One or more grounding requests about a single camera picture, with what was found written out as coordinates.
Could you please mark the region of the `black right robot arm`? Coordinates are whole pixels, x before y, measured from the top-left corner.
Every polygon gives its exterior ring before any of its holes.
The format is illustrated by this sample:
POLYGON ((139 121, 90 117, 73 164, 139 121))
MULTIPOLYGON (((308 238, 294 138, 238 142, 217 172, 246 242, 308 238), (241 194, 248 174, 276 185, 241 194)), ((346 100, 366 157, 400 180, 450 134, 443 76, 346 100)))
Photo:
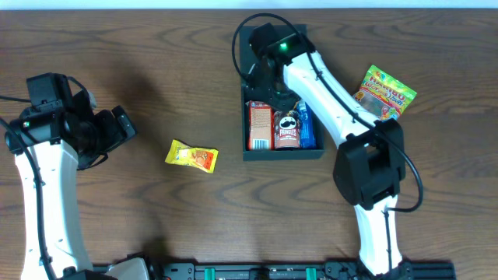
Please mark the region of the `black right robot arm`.
POLYGON ((302 99, 336 144, 333 177, 355 209, 359 276, 412 278, 412 266, 398 249, 394 217, 400 183, 410 164, 399 123, 380 121, 355 101, 302 33, 280 37, 252 32, 242 45, 256 59, 247 75, 248 89, 280 110, 302 99))

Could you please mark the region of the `red snack box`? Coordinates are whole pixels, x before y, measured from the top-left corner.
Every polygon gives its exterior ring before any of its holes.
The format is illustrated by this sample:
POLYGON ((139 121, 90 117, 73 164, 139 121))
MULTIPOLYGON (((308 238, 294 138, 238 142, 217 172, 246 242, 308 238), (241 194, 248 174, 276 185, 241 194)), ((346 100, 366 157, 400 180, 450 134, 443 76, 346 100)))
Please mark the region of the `red snack box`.
POLYGON ((272 150, 273 149, 273 130, 272 108, 261 101, 248 101, 249 120, 249 150, 272 150))

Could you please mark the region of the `Haribo gummy worms bag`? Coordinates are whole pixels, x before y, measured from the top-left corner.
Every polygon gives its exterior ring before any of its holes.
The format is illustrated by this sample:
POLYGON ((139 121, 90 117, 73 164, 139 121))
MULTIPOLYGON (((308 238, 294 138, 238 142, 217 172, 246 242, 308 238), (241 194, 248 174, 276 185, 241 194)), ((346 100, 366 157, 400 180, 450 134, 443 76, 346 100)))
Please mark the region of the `Haribo gummy worms bag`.
POLYGON ((417 92, 376 65, 367 70, 353 98, 380 120, 399 119, 417 92))

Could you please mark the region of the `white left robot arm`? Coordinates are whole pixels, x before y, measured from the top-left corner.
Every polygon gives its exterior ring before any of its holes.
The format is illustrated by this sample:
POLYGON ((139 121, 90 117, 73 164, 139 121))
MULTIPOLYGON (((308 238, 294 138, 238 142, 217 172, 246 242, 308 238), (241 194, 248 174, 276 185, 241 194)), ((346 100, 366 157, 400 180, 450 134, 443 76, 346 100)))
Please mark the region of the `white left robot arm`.
POLYGON ((135 133, 121 107, 93 112, 86 90, 33 92, 31 105, 6 133, 23 185, 26 253, 23 279, 149 279, 147 263, 131 257, 105 272, 94 268, 79 221, 77 173, 135 133))

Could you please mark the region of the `small Pringles can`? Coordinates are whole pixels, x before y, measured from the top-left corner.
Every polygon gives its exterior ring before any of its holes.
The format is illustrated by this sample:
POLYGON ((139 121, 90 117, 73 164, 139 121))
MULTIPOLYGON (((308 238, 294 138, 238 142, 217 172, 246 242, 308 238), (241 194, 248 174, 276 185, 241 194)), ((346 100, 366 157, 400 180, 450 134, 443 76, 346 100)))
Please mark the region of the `small Pringles can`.
POLYGON ((295 110, 273 114, 275 149, 300 148, 300 119, 295 110))

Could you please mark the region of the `blue cookie packet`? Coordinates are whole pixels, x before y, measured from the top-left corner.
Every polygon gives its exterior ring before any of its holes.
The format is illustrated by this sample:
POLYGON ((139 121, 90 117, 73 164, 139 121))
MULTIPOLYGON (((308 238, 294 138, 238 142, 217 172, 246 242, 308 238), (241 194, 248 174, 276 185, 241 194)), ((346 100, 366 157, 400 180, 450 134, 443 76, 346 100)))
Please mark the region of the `blue cookie packet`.
POLYGON ((296 110, 300 118, 300 144, 302 149, 315 149, 316 139, 314 137, 314 124, 312 112, 309 106, 300 100, 296 104, 296 110))

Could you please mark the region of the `yellow candy packet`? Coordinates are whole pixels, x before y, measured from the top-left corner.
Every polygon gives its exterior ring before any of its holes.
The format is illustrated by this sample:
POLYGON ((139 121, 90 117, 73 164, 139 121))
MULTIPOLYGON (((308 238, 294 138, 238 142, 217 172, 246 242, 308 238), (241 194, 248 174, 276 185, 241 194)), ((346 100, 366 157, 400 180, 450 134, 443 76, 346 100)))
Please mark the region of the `yellow candy packet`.
POLYGON ((165 162, 179 166, 191 166, 206 173, 213 173, 218 155, 217 149, 191 147, 174 139, 165 162))

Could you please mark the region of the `black gift box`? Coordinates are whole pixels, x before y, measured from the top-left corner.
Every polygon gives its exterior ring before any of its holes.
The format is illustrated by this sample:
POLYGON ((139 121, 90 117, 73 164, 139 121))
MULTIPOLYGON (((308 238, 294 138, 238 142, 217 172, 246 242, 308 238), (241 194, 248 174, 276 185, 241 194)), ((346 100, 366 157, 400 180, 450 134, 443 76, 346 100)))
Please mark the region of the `black gift box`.
MULTIPOLYGON (((249 72, 254 64, 258 64, 258 60, 249 46, 249 36, 256 26, 243 26, 239 32, 240 39, 240 68, 243 72, 249 72)), ((313 133, 316 142, 315 149, 283 149, 283 150, 250 150, 249 149, 249 111, 247 102, 261 101, 261 98, 254 93, 255 89, 245 86, 242 82, 241 86, 241 102, 242 102, 242 158, 243 161, 272 161, 272 160, 309 160, 320 159, 324 154, 324 128, 316 115, 311 112, 313 133)))

